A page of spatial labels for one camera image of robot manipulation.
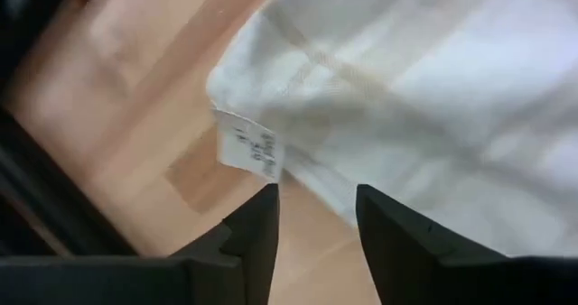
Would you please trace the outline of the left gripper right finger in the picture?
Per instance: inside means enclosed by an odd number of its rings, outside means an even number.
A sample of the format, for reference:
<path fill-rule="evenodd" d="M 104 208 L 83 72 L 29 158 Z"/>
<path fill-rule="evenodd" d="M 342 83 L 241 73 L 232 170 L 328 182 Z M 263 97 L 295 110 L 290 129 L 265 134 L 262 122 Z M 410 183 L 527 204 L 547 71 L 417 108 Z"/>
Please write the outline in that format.
<path fill-rule="evenodd" d="M 516 304 L 506 257 L 425 217 L 368 184 L 356 216 L 383 304 Z"/>

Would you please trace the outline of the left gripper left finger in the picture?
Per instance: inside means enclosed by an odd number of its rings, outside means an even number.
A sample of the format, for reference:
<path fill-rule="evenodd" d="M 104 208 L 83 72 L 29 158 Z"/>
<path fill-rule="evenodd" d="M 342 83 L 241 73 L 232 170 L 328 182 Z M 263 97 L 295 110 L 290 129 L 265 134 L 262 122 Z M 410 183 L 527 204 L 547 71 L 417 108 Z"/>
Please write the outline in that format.
<path fill-rule="evenodd" d="M 267 305 L 279 241 L 280 199 L 265 185 L 222 221 L 174 256 L 190 270 L 191 301 Z"/>

